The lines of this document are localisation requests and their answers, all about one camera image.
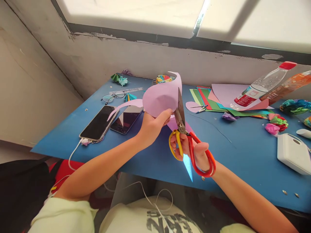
table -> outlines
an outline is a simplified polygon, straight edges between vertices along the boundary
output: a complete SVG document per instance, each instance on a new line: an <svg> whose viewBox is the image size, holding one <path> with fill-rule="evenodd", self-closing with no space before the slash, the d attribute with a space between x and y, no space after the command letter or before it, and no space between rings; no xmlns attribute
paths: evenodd
<svg viewBox="0 0 311 233"><path fill-rule="evenodd" d="M80 140L79 134L104 106L105 102L100 101L103 95L109 94L109 91L136 87L143 87L146 90L152 84L151 79L123 76L127 77L129 81L125 87L109 80L31 151L68 159ZM193 101L189 91L193 88L196 87L182 86L184 104ZM144 92L136 91L132 94L142 98ZM123 99L115 98L110 105L118 106L123 102ZM275 113L284 115L277 109ZM210 151L216 160L232 170L274 205L311 213L311 177L300 175L278 161L276 157L277 138L264 129L268 120L242 117L235 122L229 122L222 119L221 116L222 113L217 112L195 114L185 107L186 121L202 141L210 144ZM285 116L285 118L289 123L286 133L298 136L295 133L296 130L306 128L296 116ZM126 135L108 130L101 143L90 144L87 147L79 146L73 154L72 160L87 162L130 139L139 131L142 119L143 114L139 116ZM185 156L184 163L174 158L168 145L170 133L167 126L163 127L156 141L130 159L120 170L134 175L222 193L212 179L203 181L196 174L189 159L186 158L187 156ZM311 148L310 140L298 137Z"/></svg>

yellow scissors handle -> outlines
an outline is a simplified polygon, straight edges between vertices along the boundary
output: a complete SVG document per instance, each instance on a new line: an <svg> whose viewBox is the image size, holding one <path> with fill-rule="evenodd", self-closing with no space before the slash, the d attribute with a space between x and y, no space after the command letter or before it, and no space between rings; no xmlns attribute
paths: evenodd
<svg viewBox="0 0 311 233"><path fill-rule="evenodd" d="M176 154L175 154L175 151L173 150L172 146L171 146L171 138L172 136L176 134L176 139L177 139L177 144L178 144L178 147L179 147L179 152L180 152L180 155L181 157L183 158L184 157L184 153L182 151L182 146L181 146L181 141L180 141L180 132L178 130L174 130L171 135L169 136L168 138L168 144L169 144L169 148L171 149L171 152L172 154L174 155L175 159L179 160L177 157L176 157Z"/></svg>

red bottle cap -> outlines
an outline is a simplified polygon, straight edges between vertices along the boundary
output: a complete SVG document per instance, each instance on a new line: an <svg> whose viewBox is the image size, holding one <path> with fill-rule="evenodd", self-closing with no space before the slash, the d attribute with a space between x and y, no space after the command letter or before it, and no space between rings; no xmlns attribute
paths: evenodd
<svg viewBox="0 0 311 233"><path fill-rule="evenodd" d="M279 68L284 69L284 70L291 70L292 68L294 68L297 65L297 63L291 62L291 61L286 61L283 62Z"/></svg>

orange bottle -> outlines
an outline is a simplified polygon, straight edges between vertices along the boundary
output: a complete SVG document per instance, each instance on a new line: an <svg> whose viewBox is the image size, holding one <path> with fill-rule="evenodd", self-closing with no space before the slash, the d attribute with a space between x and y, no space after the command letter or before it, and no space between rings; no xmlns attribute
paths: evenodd
<svg viewBox="0 0 311 233"><path fill-rule="evenodd" d="M306 86L309 83L311 83L311 70L292 76L281 86L263 95L260 100L263 101L268 98L269 105L274 104L287 94L297 90L300 87Z"/></svg>

smartphone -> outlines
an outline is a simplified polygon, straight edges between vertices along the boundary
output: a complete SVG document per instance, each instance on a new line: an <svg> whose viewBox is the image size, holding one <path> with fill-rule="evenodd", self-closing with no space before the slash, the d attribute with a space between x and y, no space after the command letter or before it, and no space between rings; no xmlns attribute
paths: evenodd
<svg viewBox="0 0 311 233"><path fill-rule="evenodd" d="M128 106L124 112L112 123L111 129L122 134L127 134L136 119L143 111L143 107L137 107L134 105Z"/></svg>
<svg viewBox="0 0 311 233"><path fill-rule="evenodd" d="M92 141L101 141L109 129L111 123L116 118L119 110L107 121L110 113L116 107L105 105L103 108L96 114L93 120L85 127L85 129L80 133L80 138L86 138Z"/></svg>

